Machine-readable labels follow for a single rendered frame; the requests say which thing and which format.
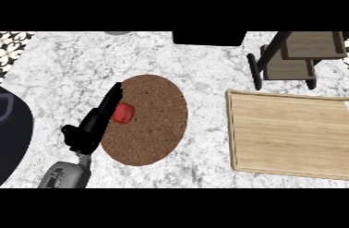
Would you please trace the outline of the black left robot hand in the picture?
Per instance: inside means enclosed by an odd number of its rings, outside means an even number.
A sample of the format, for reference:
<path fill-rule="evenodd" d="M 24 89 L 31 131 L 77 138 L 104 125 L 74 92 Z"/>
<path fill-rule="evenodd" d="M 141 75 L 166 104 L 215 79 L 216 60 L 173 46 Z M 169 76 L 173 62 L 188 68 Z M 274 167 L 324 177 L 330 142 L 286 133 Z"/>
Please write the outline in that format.
<path fill-rule="evenodd" d="M 99 106 L 93 108 L 85 116 L 80 125 L 65 125 L 61 128 L 64 143 L 70 146 L 71 151 L 85 155 L 91 155 L 95 152 L 122 98 L 122 83 L 117 82 L 110 89 Z"/>

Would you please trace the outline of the red tomato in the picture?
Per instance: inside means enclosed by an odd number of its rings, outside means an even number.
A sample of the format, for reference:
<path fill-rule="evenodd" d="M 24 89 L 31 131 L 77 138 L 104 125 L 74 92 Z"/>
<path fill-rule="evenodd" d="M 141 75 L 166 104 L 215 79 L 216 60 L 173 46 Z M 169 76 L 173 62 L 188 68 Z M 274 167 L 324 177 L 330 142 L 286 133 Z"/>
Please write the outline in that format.
<path fill-rule="evenodd" d="M 117 108 L 116 108 L 116 111 L 114 111 L 113 120 L 120 125 L 126 125 L 130 122 L 132 118 L 133 118 L 133 113 L 135 113 L 133 106 L 129 103 L 122 102 L 117 105 Z"/>

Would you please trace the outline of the round brown cork tray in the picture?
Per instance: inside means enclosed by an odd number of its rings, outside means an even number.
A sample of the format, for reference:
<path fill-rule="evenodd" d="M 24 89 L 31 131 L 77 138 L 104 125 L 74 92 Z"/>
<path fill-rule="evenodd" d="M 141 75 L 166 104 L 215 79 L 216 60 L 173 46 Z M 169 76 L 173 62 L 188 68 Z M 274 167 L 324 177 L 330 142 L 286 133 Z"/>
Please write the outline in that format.
<path fill-rule="evenodd" d="M 123 81 L 122 103 L 133 106 L 133 118 L 122 125 L 110 121 L 101 145 L 111 158 L 126 165 L 159 162 L 184 138 L 188 108 L 176 84 L 156 75 Z"/>

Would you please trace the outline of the dark tiered basket stand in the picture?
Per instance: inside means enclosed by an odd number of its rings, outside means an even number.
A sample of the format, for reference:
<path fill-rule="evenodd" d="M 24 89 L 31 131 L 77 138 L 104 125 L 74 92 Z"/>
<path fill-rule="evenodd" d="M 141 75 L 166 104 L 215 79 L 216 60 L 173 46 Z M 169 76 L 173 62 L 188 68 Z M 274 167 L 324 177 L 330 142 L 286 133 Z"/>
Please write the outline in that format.
<path fill-rule="evenodd" d="M 264 80 L 303 80 L 317 88 L 315 65 L 349 54 L 349 31 L 278 31 L 269 44 L 261 46 L 261 58 L 247 54 L 253 84 Z"/>

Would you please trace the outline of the black box appliance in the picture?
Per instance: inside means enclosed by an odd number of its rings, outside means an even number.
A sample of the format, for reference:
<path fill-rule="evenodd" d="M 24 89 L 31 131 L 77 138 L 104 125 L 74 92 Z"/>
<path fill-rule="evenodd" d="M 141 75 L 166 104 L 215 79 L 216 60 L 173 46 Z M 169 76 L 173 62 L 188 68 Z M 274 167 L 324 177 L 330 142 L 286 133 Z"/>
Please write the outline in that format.
<path fill-rule="evenodd" d="M 246 31 L 173 31 L 172 37 L 176 44 L 240 46 L 246 34 Z"/>

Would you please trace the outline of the pale wooden cutting board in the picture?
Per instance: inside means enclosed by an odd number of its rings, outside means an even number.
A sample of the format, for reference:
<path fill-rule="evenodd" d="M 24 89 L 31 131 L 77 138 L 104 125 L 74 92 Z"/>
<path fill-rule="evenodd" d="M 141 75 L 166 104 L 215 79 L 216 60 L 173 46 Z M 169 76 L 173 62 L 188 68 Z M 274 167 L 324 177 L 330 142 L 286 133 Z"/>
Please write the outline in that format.
<path fill-rule="evenodd" d="M 349 180 L 349 97 L 227 91 L 240 172 Z"/>

